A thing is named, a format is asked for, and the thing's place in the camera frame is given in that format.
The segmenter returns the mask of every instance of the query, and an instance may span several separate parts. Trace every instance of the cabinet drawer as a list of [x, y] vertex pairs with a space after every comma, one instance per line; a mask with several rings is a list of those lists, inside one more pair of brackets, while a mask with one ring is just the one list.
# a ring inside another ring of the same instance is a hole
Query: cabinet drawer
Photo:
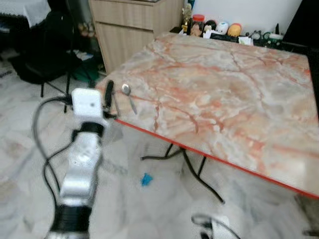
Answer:
[[153, 6], [105, 0], [91, 1], [97, 22], [153, 30]]
[[108, 74], [141, 51], [154, 38], [151, 31], [102, 23], [96, 23], [95, 26]]

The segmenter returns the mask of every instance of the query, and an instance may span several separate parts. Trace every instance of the marble table top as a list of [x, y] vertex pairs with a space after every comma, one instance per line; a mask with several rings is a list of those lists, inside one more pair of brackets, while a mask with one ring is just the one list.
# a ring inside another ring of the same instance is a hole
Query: marble table top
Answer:
[[306, 56], [165, 33], [97, 88], [109, 79], [119, 122], [319, 197], [319, 123]]

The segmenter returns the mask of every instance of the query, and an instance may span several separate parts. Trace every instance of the tiled floor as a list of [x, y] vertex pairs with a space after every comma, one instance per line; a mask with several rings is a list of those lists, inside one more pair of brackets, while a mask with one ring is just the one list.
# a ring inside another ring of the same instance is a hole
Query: tiled floor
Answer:
[[[0, 62], [0, 73], [11, 66]], [[64, 78], [54, 81], [63, 87]], [[72, 81], [71, 88], [85, 87]], [[53, 206], [43, 184], [43, 159], [32, 141], [32, 113], [41, 101], [40, 86], [13, 72], [0, 78], [0, 238], [43, 238]], [[50, 87], [45, 96], [57, 95]], [[41, 115], [41, 138], [48, 151], [69, 141], [76, 126], [72, 112], [52, 104]], [[201, 228], [190, 217], [205, 213], [227, 223], [242, 239], [302, 239], [310, 227], [295, 201], [295, 193], [209, 160], [203, 178], [225, 199], [221, 205], [191, 176], [179, 155], [168, 161], [140, 161], [160, 155], [168, 143], [114, 123], [103, 138], [103, 163], [91, 216], [93, 239], [199, 239]], [[67, 153], [54, 161], [59, 178], [65, 173]], [[196, 167], [199, 155], [189, 153]], [[153, 181], [142, 187], [144, 173]], [[215, 227], [216, 239], [233, 238]]]

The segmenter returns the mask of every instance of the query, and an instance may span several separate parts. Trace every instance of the wooden cabinet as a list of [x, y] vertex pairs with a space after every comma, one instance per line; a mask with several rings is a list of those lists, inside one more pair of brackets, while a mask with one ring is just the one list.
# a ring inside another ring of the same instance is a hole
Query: wooden cabinet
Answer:
[[183, 0], [90, 0], [107, 73], [181, 23]]

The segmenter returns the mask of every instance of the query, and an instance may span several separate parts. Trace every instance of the spoon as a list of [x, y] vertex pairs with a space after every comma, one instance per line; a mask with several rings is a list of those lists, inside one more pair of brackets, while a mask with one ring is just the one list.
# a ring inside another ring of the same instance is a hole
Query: spoon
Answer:
[[130, 86], [129, 86], [128, 84], [123, 84], [123, 85], [122, 85], [122, 92], [129, 97], [132, 110], [133, 110], [134, 113], [137, 115], [138, 112], [137, 112], [136, 107], [135, 107], [135, 105], [134, 105], [134, 102], [133, 102], [133, 100], [132, 100], [132, 98], [131, 98], [131, 96], [130, 96], [130, 94], [131, 94], [131, 88], [130, 88]]

